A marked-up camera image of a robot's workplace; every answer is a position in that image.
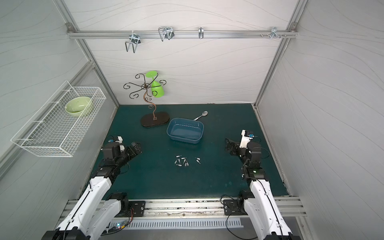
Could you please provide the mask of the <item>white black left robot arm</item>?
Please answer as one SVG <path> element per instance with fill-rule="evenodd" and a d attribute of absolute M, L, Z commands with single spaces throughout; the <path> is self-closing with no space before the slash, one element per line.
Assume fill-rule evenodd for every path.
<path fill-rule="evenodd" d="M 121 142 L 108 143 L 103 148 L 107 159 L 94 172 L 86 190 L 55 230 L 47 231 L 44 240 L 98 240 L 101 236 L 117 233 L 127 227 L 134 217 L 143 215 L 145 202 L 138 205 L 129 201 L 127 193 L 109 195 L 103 206 L 98 206 L 120 175 L 122 167 L 142 153 L 135 142 L 122 149 Z"/>

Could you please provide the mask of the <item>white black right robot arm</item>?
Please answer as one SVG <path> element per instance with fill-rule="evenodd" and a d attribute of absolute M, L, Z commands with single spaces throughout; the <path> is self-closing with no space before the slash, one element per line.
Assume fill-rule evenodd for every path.
<path fill-rule="evenodd" d="M 225 139 L 225 151 L 242 162 L 242 179 L 250 188 L 239 193 L 239 212 L 246 213 L 257 234 L 256 240 L 300 240 L 287 225 L 272 194 L 271 185 L 262 166 L 262 147 L 245 138 L 236 143 Z"/>

